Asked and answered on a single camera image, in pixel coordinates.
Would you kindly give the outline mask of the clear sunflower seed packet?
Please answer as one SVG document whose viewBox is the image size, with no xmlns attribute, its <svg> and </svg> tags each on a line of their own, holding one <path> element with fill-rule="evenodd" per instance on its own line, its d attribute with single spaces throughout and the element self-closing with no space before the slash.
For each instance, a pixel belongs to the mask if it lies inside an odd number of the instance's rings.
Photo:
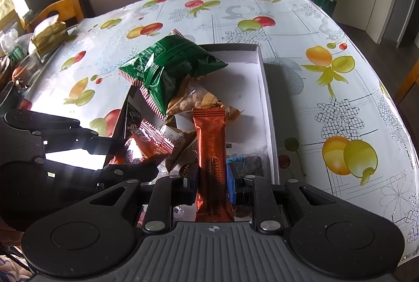
<svg viewBox="0 0 419 282">
<path fill-rule="evenodd" d="M 234 167 L 240 176 L 264 176 L 262 159 L 256 154 L 230 157 L 227 164 Z"/>
</svg>

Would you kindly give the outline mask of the long orange stick packet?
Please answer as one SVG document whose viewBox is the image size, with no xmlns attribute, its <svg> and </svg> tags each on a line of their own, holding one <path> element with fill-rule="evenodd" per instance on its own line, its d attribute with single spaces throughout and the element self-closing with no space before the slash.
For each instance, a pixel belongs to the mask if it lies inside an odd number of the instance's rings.
<svg viewBox="0 0 419 282">
<path fill-rule="evenodd" d="M 195 109 L 192 112 L 197 132 L 201 204 L 197 222 L 233 222 L 227 198 L 226 113 L 222 107 Z"/>
</svg>

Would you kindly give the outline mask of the beige snack packet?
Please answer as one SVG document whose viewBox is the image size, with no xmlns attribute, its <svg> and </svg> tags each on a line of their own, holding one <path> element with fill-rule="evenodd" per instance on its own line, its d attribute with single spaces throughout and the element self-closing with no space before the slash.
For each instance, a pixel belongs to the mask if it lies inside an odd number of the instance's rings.
<svg viewBox="0 0 419 282">
<path fill-rule="evenodd" d="M 169 125 L 163 125 L 160 128 L 160 132 L 174 145 L 172 154 L 166 158 L 166 169 L 168 172 L 171 172 L 177 164 L 180 156 L 196 140 L 197 133 L 195 131 L 182 131 Z"/>
</svg>

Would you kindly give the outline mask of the orange square snack packet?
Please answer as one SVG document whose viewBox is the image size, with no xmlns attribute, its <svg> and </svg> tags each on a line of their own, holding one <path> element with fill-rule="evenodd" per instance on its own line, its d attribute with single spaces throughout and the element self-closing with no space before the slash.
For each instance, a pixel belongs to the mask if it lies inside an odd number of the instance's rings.
<svg viewBox="0 0 419 282">
<path fill-rule="evenodd" d="M 143 119 L 135 133 L 117 151 L 109 164 L 155 164 L 169 157 L 174 144 L 153 124 Z"/>
</svg>

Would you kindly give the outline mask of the brown chocolate tube packet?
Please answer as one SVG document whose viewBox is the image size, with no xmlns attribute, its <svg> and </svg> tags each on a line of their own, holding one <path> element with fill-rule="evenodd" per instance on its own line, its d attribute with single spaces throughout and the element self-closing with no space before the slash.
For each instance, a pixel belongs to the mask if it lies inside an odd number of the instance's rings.
<svg viewBox="0 0 419 282">
<path fill-rule="evenodd" d="M 124 126 L 124 137 L 131 137 L 139 129 L 142 117 L 141 113 L 130 103 L 126 103 L 126 118 Z"/>
</svg>

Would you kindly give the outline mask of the orange peanut snack bag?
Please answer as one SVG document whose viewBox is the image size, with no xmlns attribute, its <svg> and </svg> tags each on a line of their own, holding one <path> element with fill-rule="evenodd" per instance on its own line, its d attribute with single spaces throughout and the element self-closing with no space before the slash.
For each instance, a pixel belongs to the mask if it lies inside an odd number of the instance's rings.
<svg viewBox="0 0 419 282">
<path fill-rule="evenodd" d="M 193 109 L 223 108 L 226 114 L 227 125 L 231 125 L 240 115 L 241 111 L 206 90 L 198 80 L 186 77 L 166 110 L 166 117 L 181 115 L 192 121 Z"/>
</svg>

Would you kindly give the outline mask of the green snack bag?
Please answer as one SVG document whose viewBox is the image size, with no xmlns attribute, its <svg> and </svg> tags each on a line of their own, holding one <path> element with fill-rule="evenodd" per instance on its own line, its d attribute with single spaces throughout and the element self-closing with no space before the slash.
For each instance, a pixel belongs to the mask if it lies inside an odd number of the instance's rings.
<svg viewBox="0 0 419 282">
<path fill-rule="evenodd" d="M 119 67 L 119 75 L 141 89 L 151 110 L 164 119 L 170 100 L 187 77 L 202 77 L 227 67 L 204 48 L 171 34 Z"/>
</svg>

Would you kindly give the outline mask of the white shallow cardboard box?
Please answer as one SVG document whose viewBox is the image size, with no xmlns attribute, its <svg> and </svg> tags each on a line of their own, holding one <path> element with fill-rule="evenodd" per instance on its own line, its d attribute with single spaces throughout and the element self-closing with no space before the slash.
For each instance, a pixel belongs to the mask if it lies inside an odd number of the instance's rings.
<svg viewBox="0 0 419 282">
<path fill-rule="evenodd" d="M 192 82 L 226 111 L 228 157 L 258 155 L 263 176 L 280 183 L 271 102 L 261 49 L 256 44 L 207 44 L 201 48 L 227 66 Z"/>
</svg>

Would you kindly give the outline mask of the dark metal bowl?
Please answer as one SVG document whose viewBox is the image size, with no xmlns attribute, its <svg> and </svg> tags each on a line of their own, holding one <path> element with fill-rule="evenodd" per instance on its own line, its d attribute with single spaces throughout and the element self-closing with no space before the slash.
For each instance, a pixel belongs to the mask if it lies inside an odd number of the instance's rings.
<svg viewBox="0 0 419 282">
<path fill-rule="evenodd" d="M 4 116 L 8 111 L 18 107 L 21 95 L 14 82 L 10 81 L 0 94 L 0 113 Z"/>
</svg>

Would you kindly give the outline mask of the glass measuring cup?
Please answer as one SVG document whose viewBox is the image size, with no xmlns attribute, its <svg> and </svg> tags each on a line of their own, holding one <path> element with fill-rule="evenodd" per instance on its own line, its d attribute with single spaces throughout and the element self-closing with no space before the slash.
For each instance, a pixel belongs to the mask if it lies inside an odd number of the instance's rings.
<svg viewBox="0 0 419 282">
<path fill-rule="evenodd" d="M 31 86 L 43 69 L 38 55 L 33 52 L 27 55 L 16 66 L 12 73 L 12 81 L 19 86 Z"/>
</svg>

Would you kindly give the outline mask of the orange fruit near cup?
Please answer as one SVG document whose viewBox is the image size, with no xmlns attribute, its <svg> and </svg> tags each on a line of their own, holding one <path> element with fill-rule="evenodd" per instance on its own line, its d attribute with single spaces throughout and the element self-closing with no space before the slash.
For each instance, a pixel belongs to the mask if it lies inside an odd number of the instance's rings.
<svg viewBox="0 0 419 282">
<path fill-rule="evenodd" d="M 18 66 L 14 69 L 11 77 L 12 81 L 15 82 L 17 80 L 28 80 L 28 72 L 24 67 Z"/>
</svg>

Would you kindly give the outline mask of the tissue pack with wrapper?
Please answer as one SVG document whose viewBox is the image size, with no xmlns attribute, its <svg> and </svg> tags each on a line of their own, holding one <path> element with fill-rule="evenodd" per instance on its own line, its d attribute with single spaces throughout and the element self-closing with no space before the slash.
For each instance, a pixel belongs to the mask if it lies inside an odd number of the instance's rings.
<svg viewBox="0 0 419 282">
<path fill-rule="evenodd" d="M 66 23 L 59 20 L 59 15 L 48 17 L 34 29 L 31 43 L 39 57 L 59 47 L 68 37 Z"/>
</svg>

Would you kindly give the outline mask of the wooden chair at left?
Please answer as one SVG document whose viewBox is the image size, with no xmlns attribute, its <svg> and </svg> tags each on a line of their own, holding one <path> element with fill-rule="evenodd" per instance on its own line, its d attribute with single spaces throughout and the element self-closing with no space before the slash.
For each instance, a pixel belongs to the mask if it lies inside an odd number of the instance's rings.
<svg viewBox="0 0 419 282">
<path fill-rule="evenodd" d="M 60 0 L 56 1 L 39 14 L 37 14 L 26 26 L 26 31 L 33 32 L 35 27 L 46 18 L 58 15 L 58 20 L 67 23 L 75 20 L 80 23 L 85 18 L 85 12 L 80 0 Z"/>
</svg>

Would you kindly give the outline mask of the wooden chair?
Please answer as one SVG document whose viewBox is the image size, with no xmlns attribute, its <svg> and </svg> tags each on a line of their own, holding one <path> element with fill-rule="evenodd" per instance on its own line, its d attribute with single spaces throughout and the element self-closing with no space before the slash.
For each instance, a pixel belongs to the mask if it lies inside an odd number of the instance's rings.
<svg viewBox="0 0 419 282">
<path fill-rule="evenodd" d="M 403 83 L 398 88 L 394 101 L 396 105 L 399 105 L 403 99 L 406 98 L 409 91 L 413 88 L 415 84 L 418 84 L 419 78 L 419 60 L 412 67 L 406 78 L 403 80 Z"/>
<path fill-rule="evenodd" d="M 26 31 L 33 32 L 35 27 L 46 18 L 58 15 L 58 20 L 67 23 L 75 20 L 80 23 L 85 18 L 85 12 L 80 0 L 60 0 L 56 1 L 39 14 L 37 14 L 26 26 Z"/>
</svg>

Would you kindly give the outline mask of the wooden chair at right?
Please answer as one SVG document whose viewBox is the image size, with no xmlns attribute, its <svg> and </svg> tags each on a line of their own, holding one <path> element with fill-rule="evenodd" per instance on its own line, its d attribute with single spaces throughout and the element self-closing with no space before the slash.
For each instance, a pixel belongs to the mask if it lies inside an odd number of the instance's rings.
<svg viewBox="0 0 419 282">
<path fill-rule="evenodd" d="M 412 67 L 406 78 L 403 80 L 403 83 L 398 88 L 394 101 L 396 105 L 399 105 L 403 99 L 406 98 L 409 91 L 413 88 L 415 84 L 418 84 L 419 78 L 419 60 Z"/>
</svg>

